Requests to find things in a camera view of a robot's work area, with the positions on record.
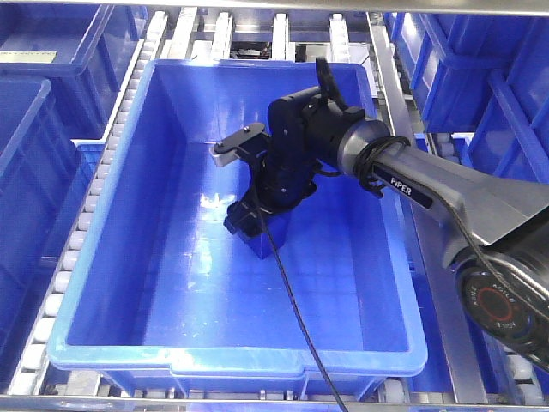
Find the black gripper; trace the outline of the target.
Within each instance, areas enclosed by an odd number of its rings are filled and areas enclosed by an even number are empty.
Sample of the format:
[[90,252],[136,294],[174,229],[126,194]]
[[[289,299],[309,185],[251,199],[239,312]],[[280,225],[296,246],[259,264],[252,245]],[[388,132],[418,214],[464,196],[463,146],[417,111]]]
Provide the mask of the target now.
[[322,163],[337,167],[342,138],[365,118],[360,106],[338,106],[319,87],[307,88],[270,103],[271,132],[254,186],[226,211],[231,234],[255,238],[265,232],[274,213],[286,213],[317,189],[314,177]]

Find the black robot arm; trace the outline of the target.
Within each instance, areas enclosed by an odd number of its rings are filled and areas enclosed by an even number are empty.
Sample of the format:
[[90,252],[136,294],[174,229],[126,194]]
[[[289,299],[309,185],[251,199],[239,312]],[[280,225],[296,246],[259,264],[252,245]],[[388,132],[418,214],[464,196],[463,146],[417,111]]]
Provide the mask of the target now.
[[375,197],[395,191],[443,231],[444,266],[455,268],[468,316],[511,351],[548,366],[548,188],[502,179],[413,148],[381,121],[349,106],[334,86],[273,101],[253,123],[214,145],[219,165],[250,168],[250,186],[227,211],[232,233],[255,238],[268,221],[311,196],[314,177],[351,176]]

